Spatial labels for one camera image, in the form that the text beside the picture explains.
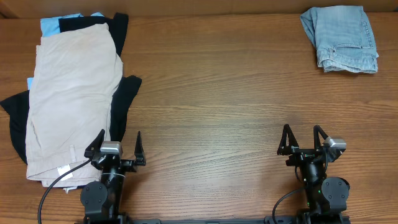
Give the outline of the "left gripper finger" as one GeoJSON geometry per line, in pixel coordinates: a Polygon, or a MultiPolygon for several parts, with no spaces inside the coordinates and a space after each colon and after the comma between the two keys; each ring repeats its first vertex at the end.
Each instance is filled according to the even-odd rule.
{"type": "Polygon", "coordinates": [[[143,146],[142,146],[142,138],[141,138],[140,131],[137,133],[134,155],[136,157],[135,164],[137,166],[145,166],[146,165],[146,157],[145,157],[143,146]]]}
{"type": "Polygon", "coordinates": [[[92,159],[94,155],[100,151],[100,147],[104,141],[105,130],[102,129],[97,137],[90,143],[90,145],[85,149],[84,156],[86,158],[92,159]]]}

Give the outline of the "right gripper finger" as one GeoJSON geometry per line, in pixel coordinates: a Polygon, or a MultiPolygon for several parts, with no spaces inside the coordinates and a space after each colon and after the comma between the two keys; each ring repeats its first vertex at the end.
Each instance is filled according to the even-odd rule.
{"type": "Polygon", "coordinates": [[[322,130],[322,128],[319,125],[314,125],[313,127],[313,138],[314,138],[314,148],[316,151],[323,152],[324,148],[320,142],[320,137],[322,137],[324,140],[328,137],[326,132],[322,130]]]}
{"type": "Polygon", "coordinates": [[[299,149],[299,144],[288,124],[283,127],[282,137],[277,150],[277,155],[288,156],[296,153],[299,149]]]}

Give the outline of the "beige khaki shorts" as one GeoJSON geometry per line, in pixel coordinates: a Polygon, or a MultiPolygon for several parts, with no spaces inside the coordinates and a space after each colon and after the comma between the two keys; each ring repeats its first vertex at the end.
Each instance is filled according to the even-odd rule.
{"type": "Polygon", "coordinates": [[[74,187],[98,180],[85,149],[104,129],[110,139],[111,102],[123,63],[107,24],[43,37],[36,48],[29,92],[26,156],[29,180],[74,187]]]}

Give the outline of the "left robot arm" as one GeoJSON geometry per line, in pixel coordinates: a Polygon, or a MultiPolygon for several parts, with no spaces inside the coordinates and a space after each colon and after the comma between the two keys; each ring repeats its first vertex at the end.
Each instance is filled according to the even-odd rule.
{"type": "Polygon", "coordinates": [[[123,159],[119,141],[105,141],[101,130],[85,149],[84,156],[101,172],[98,181],[86,184],[80,200],[85,208],[84,223],[132,223],[129,215],[120,212],[122,191],[127,172],[137,172],[146,165],[141,133],[137,134],[134,159],[123,159]]]}

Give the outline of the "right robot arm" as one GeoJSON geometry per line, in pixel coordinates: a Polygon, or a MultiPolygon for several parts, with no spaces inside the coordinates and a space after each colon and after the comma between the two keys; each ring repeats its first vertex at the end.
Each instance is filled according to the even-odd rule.
{"type": "Polygon", "coordinates": [[[295,168],[296,178],[303,184],[299,189],[282,196],[272,209],[272,222],[278,223],[276,208],[286,198],[305,192],[307,208],[292,218],[293,223],[349,223],[342,212],[347,209],[349,182],[341,177],[327,176],[328,165],[335,162],[346,150],[346,141],[326,134],[319,125],[313,127],[313,147],[301,148],[288,124],[285,124],[277,150],[288,156],[287,166],[295,168]]]}

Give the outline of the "black t-shirt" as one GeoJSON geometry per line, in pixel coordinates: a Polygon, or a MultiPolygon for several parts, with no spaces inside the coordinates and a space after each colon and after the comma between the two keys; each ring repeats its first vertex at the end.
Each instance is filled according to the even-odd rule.
{"type": "MultiPolygon", "coordinates": [[[[115,13],[113,18],[104,17],[99,12],[91,16],[60,19],[60,33],[86,28],[95,24],[106,23],[113,38],[116,53],[121,55],[127,35],[129,16],[115,13]]],[[[142,80],[134,75],[123,77],[111,103],[110,135],[113,141],[121,141],[124,137],[129,107],[137,95],[142,80]]],[[[10,117],[9,128],[12,145],[23,162],[27,162],[25,154],[25,134],[29,112],[29,90],[10,96],[1,101],[1,106],[10,117]]]]}

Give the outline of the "folded light blue jeans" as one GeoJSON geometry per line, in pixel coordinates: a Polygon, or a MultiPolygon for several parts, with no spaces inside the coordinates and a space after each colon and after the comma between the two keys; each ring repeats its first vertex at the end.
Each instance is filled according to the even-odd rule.
{"type": "Polygon", "coordinates": [[[376,41],[362,6],[312,7],[300,21],[325,72],[378,71],[376,41]]]}

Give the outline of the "light blue shirt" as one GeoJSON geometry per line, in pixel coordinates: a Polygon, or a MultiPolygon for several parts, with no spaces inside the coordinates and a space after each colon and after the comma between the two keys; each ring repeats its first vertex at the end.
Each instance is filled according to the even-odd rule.
{"type": "Polygon", "coordinates": [[[49,37],[51,35],[59,34],[60,33],[60,19],[69,19],[74,17],[83,17],[82,14],[69,14],[66,16],[58,16],[58,17],[49,17],[49,18],[42,18],[40,20],[40,29],[42,31],[43,37],[49,37]]]}

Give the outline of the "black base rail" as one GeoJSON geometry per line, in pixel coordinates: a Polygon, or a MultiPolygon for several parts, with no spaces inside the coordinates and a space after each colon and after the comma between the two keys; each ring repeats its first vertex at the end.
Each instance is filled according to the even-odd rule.
{"type": "MultiPolygon", "coordinates": [[[[304,223],[299,221],[295,216],[276,216],[276,223],[278,224],[296,224],[304,223]]],[[[79,223],[100,223],[100,224],[117,224],[117,223],[127,223],[127,224],[273,224],[274,221],[271,216],[264,217],[262,219],[209,219],[209,220],[160,220],[160,219],[146,219],[146,220],[133,220],[127,216],[126,220],[116,219],[116,220],[105,220],[105,221],[80,221],[79,223]]],[[[343,224],[350,224],[351,221],[349,217],[343,217],[343,224]]]]}

